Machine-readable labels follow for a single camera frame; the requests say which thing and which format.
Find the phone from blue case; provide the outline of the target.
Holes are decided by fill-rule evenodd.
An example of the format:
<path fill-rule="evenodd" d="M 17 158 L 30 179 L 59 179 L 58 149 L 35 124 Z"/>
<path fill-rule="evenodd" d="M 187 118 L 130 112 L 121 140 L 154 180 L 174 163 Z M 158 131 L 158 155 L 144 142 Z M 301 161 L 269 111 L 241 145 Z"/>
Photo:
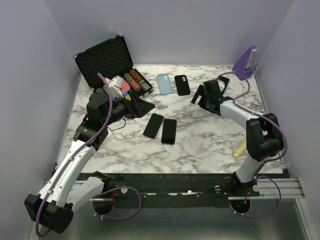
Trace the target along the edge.
<path fill-rule="evenodd" d="M 164 117 L 162 115 L 153 113 L 144 129 L 143 136 L 154 139 L 158 134 L 163 120 Z"/>

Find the black phone case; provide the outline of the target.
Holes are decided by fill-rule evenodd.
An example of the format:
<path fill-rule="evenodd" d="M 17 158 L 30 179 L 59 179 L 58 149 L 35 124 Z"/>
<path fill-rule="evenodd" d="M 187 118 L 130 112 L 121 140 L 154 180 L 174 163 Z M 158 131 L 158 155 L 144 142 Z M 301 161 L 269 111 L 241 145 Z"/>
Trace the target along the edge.
<path fill-rule="evenodd" d="M 179 96 L 187 96 L 191 94 L 188 79 L 186 75 L 176 75 L 174 77 L 177 94 Z"/>

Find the light blue phone case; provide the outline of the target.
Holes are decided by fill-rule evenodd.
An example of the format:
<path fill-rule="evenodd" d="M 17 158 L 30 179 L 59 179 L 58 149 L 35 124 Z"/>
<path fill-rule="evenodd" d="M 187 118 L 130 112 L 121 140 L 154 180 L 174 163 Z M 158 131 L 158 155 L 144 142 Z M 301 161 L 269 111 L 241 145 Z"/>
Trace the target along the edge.
<path fill-rule="evenodd" d="M 160 74 L 156 76 L 159 92 L 162 95 L 168 95 L 173 93 L 173 87 L 168 74 Z"/>

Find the black cased phone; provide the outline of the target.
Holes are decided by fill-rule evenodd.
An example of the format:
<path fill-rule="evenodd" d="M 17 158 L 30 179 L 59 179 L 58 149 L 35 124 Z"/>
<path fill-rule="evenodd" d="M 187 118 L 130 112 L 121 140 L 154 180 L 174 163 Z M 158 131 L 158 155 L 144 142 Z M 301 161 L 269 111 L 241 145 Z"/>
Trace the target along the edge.
<path fill-rule="evenodd" d="M 166 145 L 173 145 L 176 140 L 177 121 L 174 119 L 164 119 L 161 143 Z"/>

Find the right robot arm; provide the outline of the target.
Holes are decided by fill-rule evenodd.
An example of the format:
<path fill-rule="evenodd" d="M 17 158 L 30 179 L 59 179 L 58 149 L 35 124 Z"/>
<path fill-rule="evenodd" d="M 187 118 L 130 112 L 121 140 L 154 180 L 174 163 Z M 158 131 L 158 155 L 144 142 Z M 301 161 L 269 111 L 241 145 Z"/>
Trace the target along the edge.
<path fill-rule="evenodd" d="M 264 164 L 281 159 L 288 145 L 275 114 L 262 114 L 237 103 L 237 99 L 250 92 L 249 88 L 235 98 L 224 96 L 218 83 L 222 80 L 225 86 L 228 85 L 229 80 L 224 76 L 223 73 L 199 85 L 191 103 L 198 101 L 200 108 L 232 120 L 245 129 L 248 156 L 232 174 L 230 183 L 230 191 L 241 196 L 247 192 L 248 184 L 254 181 Z"/>

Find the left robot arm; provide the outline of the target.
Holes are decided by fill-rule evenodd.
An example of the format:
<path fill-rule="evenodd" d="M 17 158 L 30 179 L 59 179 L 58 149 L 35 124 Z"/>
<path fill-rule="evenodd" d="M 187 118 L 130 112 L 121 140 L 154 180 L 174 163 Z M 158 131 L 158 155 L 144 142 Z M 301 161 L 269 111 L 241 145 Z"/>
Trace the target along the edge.
<path fill-rule="evenodd" d="M 129 91 L 130 100 L 112 99 L 105 92 L 94 92 L 86 105 L 86 115 L 76 129 L 68 154 L 47 184 L 36 194 L 29 194 L 24 205 L 37 225 L 63 233 L 70 225 L 74 212 L 90 197 L 107 197 L 111 185 L 108 177 L 95 172 L 82 188 L 71 189 L 87 162 L 108 136 L 108 125 L 121 118 L 142 118 L 155 108 L 153 103 L 140 99 Z"/>

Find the black poker chip case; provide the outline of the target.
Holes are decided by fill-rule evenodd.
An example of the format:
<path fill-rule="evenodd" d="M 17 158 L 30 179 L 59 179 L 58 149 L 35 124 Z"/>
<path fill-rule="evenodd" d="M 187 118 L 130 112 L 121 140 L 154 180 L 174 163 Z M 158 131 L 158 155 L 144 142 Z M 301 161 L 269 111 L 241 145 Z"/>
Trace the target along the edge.
<path fill-rule="evenodd" d="M 121 34 L 83 50 L 73 59 L 88 86 L 94 90 L 103 86 L 97 76 L 97 73 L 101 73 L 110 80 L 129 74 L 134 80 L 134 83 L 129 83 L 130 90 L 139 98 L 145 98 L 154 91 L 154 87 L 134 66 L 126 40 Z"/>

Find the yellow dealer chip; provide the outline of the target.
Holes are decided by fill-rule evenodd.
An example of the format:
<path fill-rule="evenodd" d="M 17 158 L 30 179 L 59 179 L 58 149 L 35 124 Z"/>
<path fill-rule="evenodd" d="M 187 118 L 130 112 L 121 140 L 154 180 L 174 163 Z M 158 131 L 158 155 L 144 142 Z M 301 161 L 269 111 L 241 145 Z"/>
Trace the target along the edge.
<path fill-rule="evenodd" d="M 128 101 L 131 101 L 131 100 L 132 100 L 132 98 L 131 98 L 131 96 L 129 95 L 128 92 L 125 92 L 125 93 L 123 94 L 123 96 L 124 96 L 124 98 L 127 99 Z"/>

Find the pink card box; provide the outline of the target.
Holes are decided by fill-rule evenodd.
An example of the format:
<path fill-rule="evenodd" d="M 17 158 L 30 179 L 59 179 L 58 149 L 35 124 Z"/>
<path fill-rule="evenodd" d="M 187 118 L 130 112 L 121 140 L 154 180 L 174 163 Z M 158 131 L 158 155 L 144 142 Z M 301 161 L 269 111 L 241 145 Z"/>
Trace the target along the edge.
<path fill-rule="evenodd" d="M 121 87 L 120 87 L 120 91 L 122 94 L 128 92 L 131 89 L 131 86 L 128 84 L 128 82 L 124 79 L 122 81 Z"/>

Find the purple metronome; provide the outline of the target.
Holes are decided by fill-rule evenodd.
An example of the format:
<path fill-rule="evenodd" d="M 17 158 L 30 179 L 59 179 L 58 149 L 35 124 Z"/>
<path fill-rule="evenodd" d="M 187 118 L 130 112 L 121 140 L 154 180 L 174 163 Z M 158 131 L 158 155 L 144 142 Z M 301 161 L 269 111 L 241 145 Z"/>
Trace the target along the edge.
<path fill-rule="evenodd" d="M 249 79 L 256 67 L 256 55 L 258 48 L 256 46 L 249 47 L 245 53 L 236 61 L 232 71 L 240 81 Z"/>

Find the wooden cylinder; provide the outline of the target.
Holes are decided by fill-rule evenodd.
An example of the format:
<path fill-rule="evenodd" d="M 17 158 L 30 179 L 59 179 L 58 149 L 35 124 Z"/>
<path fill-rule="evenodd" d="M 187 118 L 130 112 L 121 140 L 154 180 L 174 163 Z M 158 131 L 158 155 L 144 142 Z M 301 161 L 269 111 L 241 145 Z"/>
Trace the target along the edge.
<path fill-rule="evenodd" d="M 239 158 L 244 152 L 245 150 L 247 149 L 247 141 L 244 140 L 239 146 L 238 148 L 234 151 L 233 153 L 233 157 L 236 159 L 236 158 Z"/>

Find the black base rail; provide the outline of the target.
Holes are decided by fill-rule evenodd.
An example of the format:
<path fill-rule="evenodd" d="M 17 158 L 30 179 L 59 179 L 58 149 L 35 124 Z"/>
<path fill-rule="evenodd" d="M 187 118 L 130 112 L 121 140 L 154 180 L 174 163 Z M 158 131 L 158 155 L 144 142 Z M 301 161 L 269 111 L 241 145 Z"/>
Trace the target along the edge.
<path fill-rule="evenodd" d="M 226 208 L 230 199 L 241 200 L 245 196 L 258 197 L 254 189 L 256 181 L 238 183 L 231 173 L 102 173 L 91 174 L 104 182 L 103 191 L 127 186 L 135 188 L 141 195 L 128 190 L 122 193 L 104 193 L 94 203 L 99 208 L 115 203 L 119 209 L 135 209 L 139 202 L 143 208 Z"/>

